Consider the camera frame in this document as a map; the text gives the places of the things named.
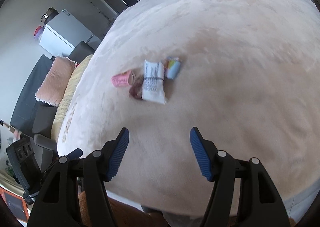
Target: pink package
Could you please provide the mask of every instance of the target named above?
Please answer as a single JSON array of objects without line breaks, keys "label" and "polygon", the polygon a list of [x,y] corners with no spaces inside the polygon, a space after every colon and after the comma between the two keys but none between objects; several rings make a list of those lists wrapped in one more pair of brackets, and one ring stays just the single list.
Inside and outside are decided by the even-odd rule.
[{"label": "pink package", "polygon": [[115,87],[130,86],[133,84],[134,79],[135,79],[134,73],[131,70],[129,70],[122,74],[114,75],[111,78],[111,82]]}]

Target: pink pillow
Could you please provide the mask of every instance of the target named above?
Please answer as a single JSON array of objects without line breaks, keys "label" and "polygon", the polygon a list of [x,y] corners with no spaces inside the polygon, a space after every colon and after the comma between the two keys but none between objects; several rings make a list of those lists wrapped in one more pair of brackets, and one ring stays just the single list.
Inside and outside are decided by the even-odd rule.
[{"label": "pink pillow", "polygon": [[56,57],[42,85],[36,92],[37,101],[58,106],[75,69],[75,63],[67,57]]}]

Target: pillow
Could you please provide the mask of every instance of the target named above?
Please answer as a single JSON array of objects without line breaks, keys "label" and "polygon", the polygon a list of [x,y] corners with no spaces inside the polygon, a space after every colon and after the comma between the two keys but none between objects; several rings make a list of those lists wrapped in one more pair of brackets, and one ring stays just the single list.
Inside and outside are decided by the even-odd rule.
[{"label": "pillow", "polygon": [[58,106],[74,69],[75,62],[67,57],[56,57],[49,73],[35,94],[37,101]]},{"label": "pillow", "polygon": [[52,130],[51,130],[51,139],[54,141],[58,141],[60,129],[62,122],[64,120],[64,117],[67,114],[67,111],[69,109],[71,99],[73,97],[73,94],[75,93],[76,87],[81,79],[81,76],[85,69],[87,68],[90,59],[92,58],[93,55],[87,56],[78,66],[77,68],[73,71],[70,80],[68,82],[67,88],[64,92],[64,96],[62,101],[59,104],[57,113],[54,117],[54,121],[52,124]]}]

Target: screw head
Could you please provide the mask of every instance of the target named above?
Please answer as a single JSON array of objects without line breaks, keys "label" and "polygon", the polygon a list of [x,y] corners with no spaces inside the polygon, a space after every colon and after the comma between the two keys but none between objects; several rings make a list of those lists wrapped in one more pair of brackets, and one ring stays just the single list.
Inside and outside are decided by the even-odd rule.
[{"label": "screw head", "polygon": [[94,156],[95,158],[100,157],[101,156],[101,151],[100,150],[96,150],[92,153],[92,156]]},{"label": "screw head", "polygon": [[260,163],[260,160],[258,160],[257,158],[252,158],[251,161],[253,164],[256,164],[256,165]]},{"label": "screw head", "polygon": [[218,151],[218,156],[224,158],[227,155],[227,153],[224,150]]},{"label": "screw head", "polygon": [[66,163],[66,161],[67,161],[66,157],[62,157],[59,159],[59,163],[61,163],[61,164]]}]

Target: yellow pillow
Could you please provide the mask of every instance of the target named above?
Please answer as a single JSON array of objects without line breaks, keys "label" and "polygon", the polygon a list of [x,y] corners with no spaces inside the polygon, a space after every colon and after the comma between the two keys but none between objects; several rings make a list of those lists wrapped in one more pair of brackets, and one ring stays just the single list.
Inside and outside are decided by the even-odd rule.
[{"label": "yellow pillow", "polygon": [[59,103],[58,110],[54,117],[52,129],[51,129],[51,139],[56,142],[58,142],[58,137],[59,137],[60,129],[62,126],[62,122],[69,109],[73,94],[75,93],[76,87],[81,79],[81,76],[85,71],[85,69],[87,68],[92,56],[93,55],[87,56],[73,71],[70,77],[70,80],[68,82],[67,88],[64,92],[63,99]]}]

